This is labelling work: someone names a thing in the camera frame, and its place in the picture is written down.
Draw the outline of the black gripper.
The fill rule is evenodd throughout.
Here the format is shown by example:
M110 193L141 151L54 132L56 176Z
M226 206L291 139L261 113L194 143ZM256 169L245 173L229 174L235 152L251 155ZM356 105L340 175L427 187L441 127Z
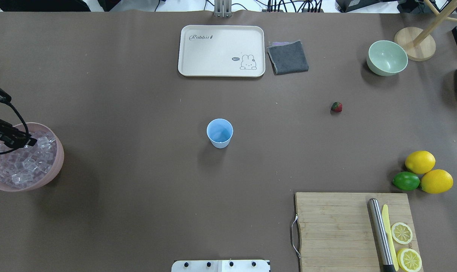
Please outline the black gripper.
M31 134L21 131L13 126L5 126L6 122L0 119L0 141L9 148L24 148L25 146L35 146L37 139Z

